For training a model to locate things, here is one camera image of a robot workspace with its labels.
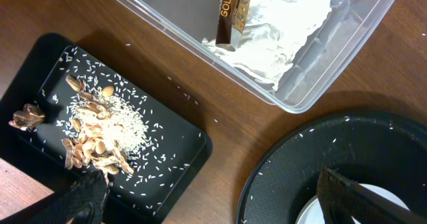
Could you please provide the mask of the peanut shells and rice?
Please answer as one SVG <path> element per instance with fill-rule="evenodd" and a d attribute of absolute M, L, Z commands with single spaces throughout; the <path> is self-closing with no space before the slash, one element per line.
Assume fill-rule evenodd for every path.
<path fill-rule="evenodd" d="M 70 118 L 75 135 L 62 139 L 67 170 L 93 167 L 104 174 L 111 189 L 111 178 L 120 173 L 134 174 L 131 155 L 147 146 L 147 127 L 141 115 L 122 98 L 112 85 L 88 91 L 85 81 L 67 75 L 66 83 L 76 92 L 79 103 Z"/>

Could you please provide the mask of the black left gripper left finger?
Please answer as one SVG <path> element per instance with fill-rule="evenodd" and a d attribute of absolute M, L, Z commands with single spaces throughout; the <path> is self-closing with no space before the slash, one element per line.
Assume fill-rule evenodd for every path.
<path fill-rule="evenodd" d="M 94 171 L 70 187 L 1 220 L 3 224 L 100 224 L 109 187 L 104 174 Z"/>

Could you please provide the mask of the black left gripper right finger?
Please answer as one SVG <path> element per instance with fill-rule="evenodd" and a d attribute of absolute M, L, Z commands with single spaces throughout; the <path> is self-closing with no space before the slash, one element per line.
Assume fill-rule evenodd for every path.
<path fill-rule="evenodd" d="M 316 194 L 326 224 L 426 224 L 426 219 L 328 168 L 320 172 Z"/>

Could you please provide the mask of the white napkin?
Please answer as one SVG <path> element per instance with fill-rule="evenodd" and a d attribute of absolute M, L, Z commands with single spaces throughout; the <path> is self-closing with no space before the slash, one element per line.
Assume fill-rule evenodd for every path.
<path fill-rule="evenodd" d="M 280 79 L 293 66 L 297 52 L 332 11 L 331 0 L 251 0 L 247 24 L 235 51 L 201 44 L 256 83 L 278 90 Z"/>

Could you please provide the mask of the grey plate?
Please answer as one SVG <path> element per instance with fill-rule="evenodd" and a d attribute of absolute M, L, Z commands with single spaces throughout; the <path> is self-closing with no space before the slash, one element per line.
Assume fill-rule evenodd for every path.
<path fill-rule="evenodd" d="M 393 202 L 394 204 L 397 204 L 402 208 L 405 208 L 406 210 L 410 210 L 408 206 L 398 196 L 396 196 L 392 192 L 382 187 L 365 184 L 365 183 L 361 183 L 361 186 Z M 317 196 L 315 195 L 304 205 L 304 207 L 300 211 L 296 219 L 296 224 L 324 224 L 324 223 L 325 221 L 324 221 L 324 216 L 320 206 L 320 202 Z"/>

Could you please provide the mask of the gold snack wrapper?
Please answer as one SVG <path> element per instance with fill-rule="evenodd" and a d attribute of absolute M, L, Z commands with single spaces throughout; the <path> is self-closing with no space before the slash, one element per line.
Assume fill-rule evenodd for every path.
<path fill-rule="evenodd" d="M 242 38 L 250 0 L 220 0 L 216 47 L 235 51 Z"/>

